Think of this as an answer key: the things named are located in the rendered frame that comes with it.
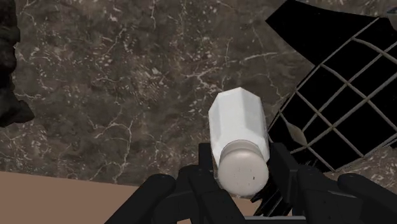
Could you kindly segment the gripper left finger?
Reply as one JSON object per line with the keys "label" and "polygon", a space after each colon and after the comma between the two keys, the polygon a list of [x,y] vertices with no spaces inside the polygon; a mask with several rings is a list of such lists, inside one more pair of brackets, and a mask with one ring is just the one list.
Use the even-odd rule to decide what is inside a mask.
{"label": "gripper left finger", "polygon": [[211,145],[198,145],[198,164],[178,177],[150,176],[104,224],[246,224],[239,208],[214,179]]}

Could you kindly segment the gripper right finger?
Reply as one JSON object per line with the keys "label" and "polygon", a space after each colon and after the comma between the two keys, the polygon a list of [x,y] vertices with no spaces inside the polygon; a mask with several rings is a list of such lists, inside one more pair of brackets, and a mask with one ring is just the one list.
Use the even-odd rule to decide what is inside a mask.
{"label": "gripper right finger", "polygon": [[397,224],[397,195],[362,175],[334,181],[299,165],[281,143],[270,145],[269,171],[284,201],[303,211],[307,224]]}

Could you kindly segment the black lumpy object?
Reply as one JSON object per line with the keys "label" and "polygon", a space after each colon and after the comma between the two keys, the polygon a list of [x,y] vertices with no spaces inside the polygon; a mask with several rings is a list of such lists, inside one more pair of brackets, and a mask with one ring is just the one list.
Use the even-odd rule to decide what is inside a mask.
{"label": "black lumpy object", "polygon": [[19,41],[15,0],[0,0],[0,127],[34,119],[29,105],[14,93],[12,73],[17,67],[15,45]]}

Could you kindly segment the white shaker with grey cap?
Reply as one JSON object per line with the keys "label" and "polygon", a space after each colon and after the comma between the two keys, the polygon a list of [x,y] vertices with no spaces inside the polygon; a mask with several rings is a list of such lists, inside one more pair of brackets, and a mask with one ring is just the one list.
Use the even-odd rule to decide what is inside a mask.
{"label": "white shaker with grey cap", "polygon": [[221,186],[242,197],[258,193],[268,181],[270,158],[260,98],[241,87],[221,92],[208,119]]}

